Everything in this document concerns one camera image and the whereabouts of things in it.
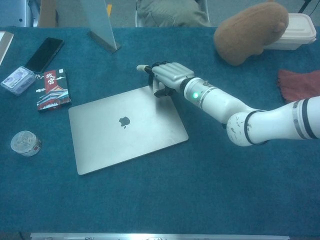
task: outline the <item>clear plastic cup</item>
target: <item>clear plastic cup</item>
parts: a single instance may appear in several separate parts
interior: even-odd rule
[[[30,131],[20,131],[11,140],[12,150],[26,157],[38,153],[41,146],[41,141]]]

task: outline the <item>red cloth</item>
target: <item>red cloth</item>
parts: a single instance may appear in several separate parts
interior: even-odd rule
[[[287,103],[320,96],[320,70],[295,73],[280,69],[277,85]]]

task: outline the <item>laptop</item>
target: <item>laptop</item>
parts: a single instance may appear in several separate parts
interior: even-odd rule
[[[171,97],[142,87],[69,108],[79,175],[188,140]]]

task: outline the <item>brown plush toy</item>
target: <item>brown plush toy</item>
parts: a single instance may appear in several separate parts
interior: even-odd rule
[[[227,63],[238,66],[251,55],[260,55],[264,46],[277,41],[289,24],[288,11],[269,0],[228,18],[217,28],[216,51]]]

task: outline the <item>table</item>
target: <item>table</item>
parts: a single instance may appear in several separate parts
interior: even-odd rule
[[[215,53],[215,28],[115,28],[109,54],[88,28],[3,28],[14,39],[0,79],[23,66],[46,37],[64,46],[48,70],[65,68],[72,106],[147,85],[139,64],[178,62],[253,108],[285,104],[279,69],[320,69],[320,41],[266,50],[233,67]],[[239,147],[221,124],[172,96],[187,142],[78,175],[68,108],[39,113],[35,86],[0,88],[0,231],[162,234],[320,234],[320,142],[272,140]],[[30,158],[10,148],[21,130],[43,142]]]

